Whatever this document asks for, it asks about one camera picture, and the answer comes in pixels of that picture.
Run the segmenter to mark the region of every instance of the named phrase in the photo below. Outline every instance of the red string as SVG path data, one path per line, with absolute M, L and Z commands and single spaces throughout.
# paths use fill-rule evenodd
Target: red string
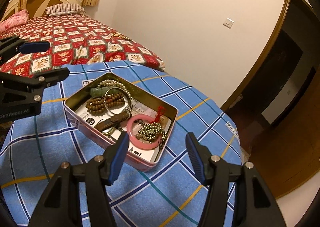
M 163 106 L 159 106 L 157 116 L 155 117 L 155 120 L 153 122 L 159 122 L 160 117 L 164 115 L 164 113 L 165 113 L 165 108 Z

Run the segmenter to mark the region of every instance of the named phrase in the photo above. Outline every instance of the striped pillow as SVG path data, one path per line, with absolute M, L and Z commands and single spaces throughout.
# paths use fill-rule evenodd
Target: striped pillow
M 53 13 L 70 12 L 70 11 L 78 11 L 78 12 L 85 13 L 85 9 L 78 4 L 58 4 L 58 5 L 47 7 L 44 14 L 53 14 Z

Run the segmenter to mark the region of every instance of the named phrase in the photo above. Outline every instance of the door frame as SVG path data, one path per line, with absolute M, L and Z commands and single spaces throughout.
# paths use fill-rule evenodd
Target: door frame
M 265 59 L 267 58 L 271 48 L 273 47 L 274 43 L 276 42 L 276 39 L 278 38 L 278 35 L 280 33 L 280 30 L 282 28 L 282 25 L 284 23 L 284 19 L 286 18 L 287 11 L 289 8 L 289 5 L 292 0 L 284 0 L 284 4 L 282 6 L 282 10 L 280 12 L 280 16 L 278 18 L 278 21 L 276 23 L 275 28 L 273 29 L 273 32 L 263 48 L 260 56 L 248 72 L 248 74 L 245 76 L 245 78 L 242 80 L 242 82 L 239 84 L 239 86 L 236 88 L 236 90 L 232 93 L 232 95 L 225 101 L 225 103 L 221 106 L 221 109 L 225 112 L 229 106 L 237 99 L 237 97 L 242 93 L 242 91 L 245 89 L 245 87 L 249 84 L 249 82 L 252 80 L 252 78 L 257 73 L 258 69 L 261 67 Z M 309 3 L 306 0 L 302 0 L 302 2 L 309 8 L 308 14 L 312 16 L 314 19 L 313 14 L 316 16 L 315 12 L 313 11 L 312 7 L 309 5 Z

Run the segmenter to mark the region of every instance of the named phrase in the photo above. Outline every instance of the blue plaid cloth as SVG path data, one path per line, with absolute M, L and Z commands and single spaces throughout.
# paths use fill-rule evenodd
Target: blue plaid cloth
M 177 107 L 176 121 L 158 165 L 147 173 L 124 164 L 119 179 L 107 187 L 118 226 L 196 226 L 208 192 L 196 180 L 185 149 L 185 135 L 194 132 L 201 144 L 227 162 L 241 164 L 239 141 L 227 128 L 234 123 L 214 101 L 194 87 L 145 66 L 128 61 L 67 65 L 70 76 L 45 89 L 42 113 L 17 120 L 0 152 L 0 185 L 9 210 L 26 226 L 48 181 L 63 161 L 85 163 L 103 149 L 67 120 L 63 103 L 83 86 L 107 72 Z M 83 226 L 90 226 L 85 185 L 80 185 Z M 234 184 L 229 185 L 225 226 L 234 209 Z

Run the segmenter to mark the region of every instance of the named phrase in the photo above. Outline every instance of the pink floral fabric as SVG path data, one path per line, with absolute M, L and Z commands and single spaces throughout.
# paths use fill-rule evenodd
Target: pink floral fabric
M 10 16 L 8 19 L 0 23 L 0 34 L 6 32 L 10 28 L 17 27 L 19 25 L 26 24 L 29 20 L 29 13 L 27 10 L 22 10 L 14 15 Z

